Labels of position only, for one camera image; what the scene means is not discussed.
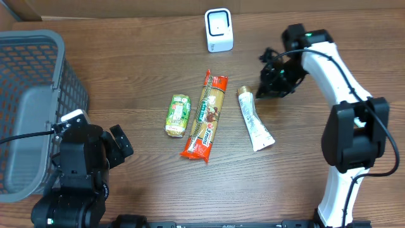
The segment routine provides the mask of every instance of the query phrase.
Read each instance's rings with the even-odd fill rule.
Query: wooden tabletop
[[[64,38],[66,58],[90,95],[89,116],[104,129],[120,124],[135,154],[110,172],[111,192],[103,222],[118,214],[150,221],[276,222],[310,219],[325,190],[328,165],[321,135],[329,115],[311,77],[283,99],[256,102],[276,143],[253,152],[236,90],[256,90],[271,46],[283,51],[281,33],[303,23],[327,29],[359,83],[390,103],[389,129],[405,149],[405,10],[324,11],[233,15],[234,49],[209,54],[204,17],[126,18],[16,23],[14,30],[51,29]],[[229,76],[209,163],[178,154],[187,137],[164,132],[173,94],[190,96],[191,121],[204,75]],[[371,172],[394,165],[392,148]],[[362,183],[354,218],[374,227],[405,226],[405,166],[391,177]],[[31,227],[40,196],[0,204],[0,226]]]

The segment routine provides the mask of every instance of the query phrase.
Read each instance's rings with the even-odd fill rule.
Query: white tube
[[[237,91],[240,109],[249,135],[251,137],[253,151],[261,150],[272,145],[275,140],[261,123],[254,107],[254,98],[249,86],[242,86]]]

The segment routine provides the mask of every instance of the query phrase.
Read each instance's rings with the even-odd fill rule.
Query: wire
[[[36,132],[36,133],[22,134],[19,136],[11,136],[11,137],[0,140],[0,145],[3,143],[6,143],[6,142],[10,142],[15,139],[24,139],[27,137],[35,137],[35,136],[46,136],[46,135],[53,134],[54,132],[55,132],[55,130],[50,130],[50,131],[46,131],[46,132]]]
[[[391,133],[389,132],[389,130],[386,128],[386,126],[384,126],[384,124],[382,123],[382,121],[380,120],[380,118],[377,116],[377,114],[375,114],[375,112],[360,98],[360,96],[356,93],[355,89],[352,87],[352,85],[349,82],[349,79],[347,78],[346,74],[344,73],[342,67],[340,67],[340,65],[329,55],[319,52],[319,51],[315,51],[315,50],[311,50],[311,49],[298,49],[298,50],[292,50],[292,51],[286,51],[282,54],[279,54],[278,56],[274,57],[273,60],[276,60],[278,58],[281,58],[285,55],[288,54],[292,54],[292,53],[303,53],[303,52],[309,52],[309,53],[314,53],[314,54],[318,54],[320,56],[323,56],[325,58],[327,58],[329,61],[331,61],[332,63],[334,63],[334,65],[337,67],[337,69],[339,70],[340,74],[342,74],[343,79],[345,80],[348,88],[350,89],[350,92],[353,94],[353,96],[362,104],[364,105],[364,107],[367,109],[367,111],[369,112],[369,114],[374,118],[374,120],[379,124],[379,126],[382,128],[382,130],[385,132],[385,135],[387,136],[388,140],[390,141],[391,145],[392,145],[392,149],[394,149],[394,153],[395,153],[395,165],[394,167],[389,170],[388,172],[385,173],[381,173],[381,174],[360,174],[355,176],[352,179],[352,182],[350,184],[350,188],[349,191],[347,192],[347,196],[346,196],[346,201],[344,204],[344,208],[343,208],[343,219],[342,219],[342,227],[345,227],[345,223],[346,223],[346,214],[347,214],[347,207],[349,206],[349,201],[350,201],[350,197],[353,191],[353,187],[354,184],[357,183],[357,180],[363,177],[386,177],[389,176],[391,174],[393,174],[395,171],[397,171],[398,166],[399,166],[399,150],[397,147],[397,144],[394,140],[394,138],[392,137]]]

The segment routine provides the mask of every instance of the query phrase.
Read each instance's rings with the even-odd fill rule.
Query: orange wrapper
[[[208,162],[227,84],[228,77],[211,76],[211,72],[207,71],[191,133],[180,155]]]

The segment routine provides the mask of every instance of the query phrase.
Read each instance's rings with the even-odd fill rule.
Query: plastic crate
[[[65,60],[65,44],[50,30],[0,32],[0,138],[50,130],[88,95]],[[0,202],[41,193],[59,150],[54,136],[0,145]]]

